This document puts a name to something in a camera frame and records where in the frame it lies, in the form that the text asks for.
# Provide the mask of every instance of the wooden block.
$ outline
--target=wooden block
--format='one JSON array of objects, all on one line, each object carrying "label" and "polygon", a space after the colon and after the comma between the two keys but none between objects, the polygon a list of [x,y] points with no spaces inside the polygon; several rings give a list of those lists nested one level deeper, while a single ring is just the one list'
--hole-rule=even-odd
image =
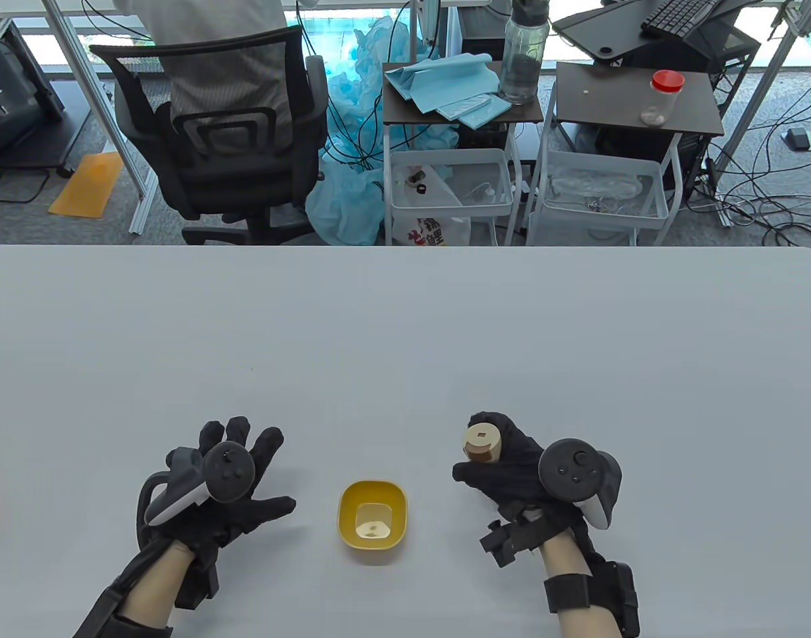
[{"label": "wooden block", "polygon": [[503,439],[493,423],[476,423],[467,428],[464,453],[477,463],[496,463],[502,450]]}]

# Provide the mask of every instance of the small side table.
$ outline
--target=small side table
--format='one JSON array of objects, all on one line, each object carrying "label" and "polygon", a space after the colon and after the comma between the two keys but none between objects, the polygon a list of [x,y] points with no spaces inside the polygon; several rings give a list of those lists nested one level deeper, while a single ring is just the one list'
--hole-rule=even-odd
[{"label": "small side table", "polygon": [[[555,109],[559,123],[651,130],[651,127],[642,122],[640,115],[651,91],[653,73],[655,72],[652,69],[559,62],[556,65],[556,82],[553,83],[547,112],[552,113]],[[527,244],[532,245],[535,242],[535,230],[541,217],[552,221],[573,221],[596,228],[629,230],[631,245],[636,244],[639,230],[651,229],[658,231],[654,245],[662,243],[682,203],[682,181],[679,177],[675,179],[674,194],[669,205],[664,197],[662,183],[662,176],[669,165],[676,176],[682,174],[677,152],[679,138],[682,134],[724,134],[709,76],[693,72],[682,72],[682,75],[685,76],[685,85],[674,112],[662,127],[655,128],[673,134],[672,142],[661,162],[550,151],[547,143],[550,127],[544,127],[532,178],[532,184],[538,185],[538,193],[537,196],[530,193],[525,211],[529,221]],[[621,176],[634,176],[642,185],[642,190],[637,195],[639,205],[627,211],[621,206],[620,212],[616,213],[605,210],[596,201],[589,201],[597,199],[596,197],[566,196],[561,193],[562,188],[557,188],[557,177],[566,177],[569,174],[574,175],[575,179],[584,179],[588,174],[590,179],[600,181],[604,176],[618,179]],[[551,199],[551,191],[562,197]]]},{"label": "small side table", "polygon": [[[402,66],[405,64],[384,64],[383,70]],[[499,62],[491,62],[488,67],[499,75]],[[504,150],[400,151],[391,146],[392,126],[422,128],[430,124],[454,124],[454,122],[449,122],[436,112],[420,113],[413,102],[403,100],[387,81],[387,77],[384,79],[382,98],[387,245],[391,246],[393,243],[393,215],[409,218],[487,219],[495,243],[494,219],[508,215],[509,230],[505,234],[505,245],[510,246],[523,186],[520,155],[515,143],[515,126],[524,122],[536,124],[544,121],[544,113],[538,100],[522,106],[512,106],[499,118],[492,120],[509,125]],[[515,171],[513,183],[509,176],[510,162]],[[430,175],[426,176],[426,188],[418,195],[416,189],[403,186],[401,178],[403,174],[416,171],[420,167],[424,172],[430,172]]]}]

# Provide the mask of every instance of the wrist strap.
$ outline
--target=wrist strap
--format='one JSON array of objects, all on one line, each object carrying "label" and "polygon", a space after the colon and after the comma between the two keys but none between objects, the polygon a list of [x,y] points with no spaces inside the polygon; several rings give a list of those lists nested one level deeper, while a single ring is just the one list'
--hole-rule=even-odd
[{"label": "wrist strap", "polygon": [[116,609],[150,566],[154,565],[172,544],[171,538],[156,538],[133,557],[125,569],[107,587],[80,624],[74,638],[96,638],[116,613]]},{"label": "wrist strap", "polygon": [[490,534],[479,540],[482,549],[490,553],[501,568],[514,562],[514,555],[519,551],[534,550],[564,532],[564,528],[556,528],[548,516],[527,519],[524,510],[526,506],[520,501],[499,507],[500,516],[508,523],[503,525],[494,520],[488,524]]},{"label": "wrist strap", "polygon": [[638,622],[638,597],[630,566],[620,562],[588,563],[588,574],[562,574],[544,583],[550,613],[569,609],[603,607],[618,624],[623,638],[637,638],[641,633]]},{"label": "wrist strap", "polygon": [[101,632],[101,638],[169,638],[171,627],[154,629],[119,616],[111,616]]}]

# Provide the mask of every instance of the chair base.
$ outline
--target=chair base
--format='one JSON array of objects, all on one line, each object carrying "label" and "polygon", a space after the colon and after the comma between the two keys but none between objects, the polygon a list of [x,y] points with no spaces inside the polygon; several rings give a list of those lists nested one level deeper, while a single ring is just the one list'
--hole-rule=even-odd
[{"label": "chair base", "polygon": [[247,231],[239,228],[191,226],[181,229],[181,237],[189,246],[204,246],[205,242],[232,243],[237,246],[278,246],[314,231],[307,221],[272,226],[269,224],[269,215],[248,217],[246,224]]}]

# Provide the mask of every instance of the orange paper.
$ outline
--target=orange paper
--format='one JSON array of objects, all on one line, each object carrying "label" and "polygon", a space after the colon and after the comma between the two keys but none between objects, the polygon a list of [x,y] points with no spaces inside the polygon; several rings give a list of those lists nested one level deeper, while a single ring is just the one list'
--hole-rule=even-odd
[{"label": "orange paper", "polygon": [[117,152],[87,155],[48,212],[101,218],[121,171],[122,158]]}]

